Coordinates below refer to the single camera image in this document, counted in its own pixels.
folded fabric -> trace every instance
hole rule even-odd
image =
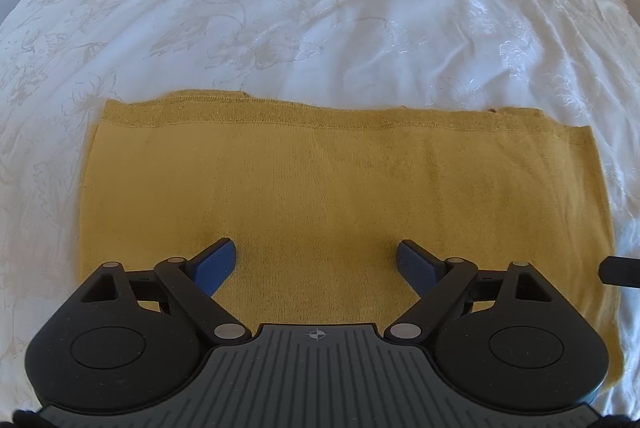
[[[344,111],[240,93],[110,100],[86,160],[80,277],[149,269],[220,237],[238,266],[215,294],[262,322],[374,322],[417,299],[402,239],[481,269],[525,260],[604,338],[622,372],[613,234],[591,129],[534,109]]]

satin bed cover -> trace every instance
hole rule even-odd
[[[22,0],[0,26],[0,416],[37,406],[24,350],[76,285],[89,124],[183,88],[590,125],[617,252],[640,256],[640,28],[618,0]],[[623,292],[600,411],[640,415],[639,305]]]

metal screw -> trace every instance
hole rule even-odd
[[[412,323],[397,323],[389,329],[392,335],[402,340],[411,340],[422,334],[422,329]]]
[[[235,340],[244,334],[244,327],[237,323],[223,323],[213,330],[213,334],[223,340]]]

